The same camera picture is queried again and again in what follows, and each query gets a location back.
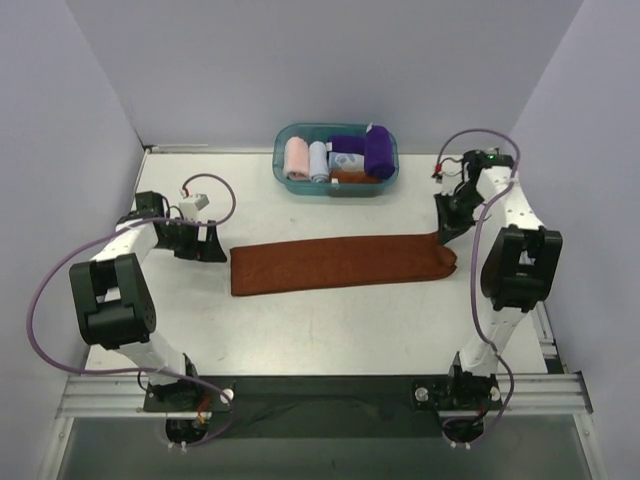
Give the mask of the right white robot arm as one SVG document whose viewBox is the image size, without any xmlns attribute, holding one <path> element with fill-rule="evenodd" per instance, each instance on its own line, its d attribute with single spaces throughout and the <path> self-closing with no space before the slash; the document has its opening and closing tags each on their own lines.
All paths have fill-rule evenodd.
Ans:
<svg viewBox="0 0 640 480">
<path fill-rule="evenodd" d="M 467 232 L 471 240 L 470 293 L 475 333 L 456 353 L 443 397 L 463 410 L 497 401 L 495 379 L 518 324 L 545 300 L 555 277 L 563 238 L 544 226 L 519 184 L 512 156 L 470 150 L 460 159 L 461 182 L 434 197 L 437 241 Z"/>
</svg>

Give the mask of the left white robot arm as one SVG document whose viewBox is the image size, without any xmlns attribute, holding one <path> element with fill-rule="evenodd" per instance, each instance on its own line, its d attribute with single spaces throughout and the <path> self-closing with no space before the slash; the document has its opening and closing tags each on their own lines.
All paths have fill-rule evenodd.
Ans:
<svg viewBox="0 0 640 480">
<path fill-rule="evenodd" d="M 91 260 L 69 270 L 85 343 L 133 362 L 147 374 L 146 393 L 181 412 L 195 409 L 205 388 L 193 380 L 198 373 L 189 357 L 157 331 L 157 312 L 141 264 L 155 248 L 182 260 L 226 262 L 217 227 L 211 221 L 203 227 L 199 221 L 208 205 L 206 195 L 186 193 L 172 219 L 161 194 L 137 194 L 135 208 L 116 224 L 117 236 Z"/>
</svg>

